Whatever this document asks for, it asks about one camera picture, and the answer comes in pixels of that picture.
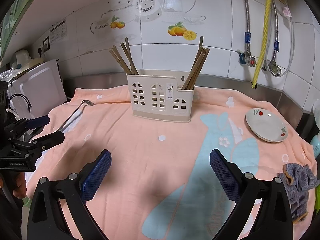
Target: utensil holder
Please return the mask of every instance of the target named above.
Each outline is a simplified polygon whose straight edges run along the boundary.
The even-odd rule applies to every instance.
[[[181,90],[188,72],[138,70],[127,75],[133,115],[169,122],[189,122],[193,90]]]

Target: yellow hose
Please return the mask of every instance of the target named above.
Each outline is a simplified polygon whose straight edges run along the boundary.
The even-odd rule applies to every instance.
[[[264,12],[264,23],[263,23],[263,37],[262,37],[262,46],[261,46],[261,52],[260,56],[258,59],[258,63],[256,65],[256,69],[254,71],[254,76],[252,79],[252,88],[256,87],[260,68],[264,59],[264,54],[266,52],[266,47],[267,47],[267,41],[268,41],[268,24],[269,24],[269,15],[270,15],[270,5],[271,5],[271,0],[266,1],[266,9]]]

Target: plate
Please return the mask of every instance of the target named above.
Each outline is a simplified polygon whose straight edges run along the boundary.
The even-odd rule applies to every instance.
[[[288,137],[287,126],[274,113],[253,108],[246,113],[245,119],[256,136],[267,142],[282,142]]]

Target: paper notice on wall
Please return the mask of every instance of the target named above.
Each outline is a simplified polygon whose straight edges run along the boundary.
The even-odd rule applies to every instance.
[[[63,38],[68,36],[67,32],[67,24],[66,20],[63,20],[62,22],[58,23],[54,28],[50,30],[50,43],[54,44],[57,41],[62,40]]]
[[[167,83],[167,100],[172,101],[173,99],[173,83]]]
[[[291,12],[289,10],[289,7],[287,7],[287,6],[282,7],[282,12],[283,12],[284,16],[292,17]]]

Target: hand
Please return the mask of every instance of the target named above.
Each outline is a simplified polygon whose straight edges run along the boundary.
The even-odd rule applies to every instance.
[[[27,182],[24,176],[24,172],[20,172],[16,178],[17,188],[13,191],[13,195],[19,199],[27,196]],[[0,188],[3,187],[3,181],[0,179]]]

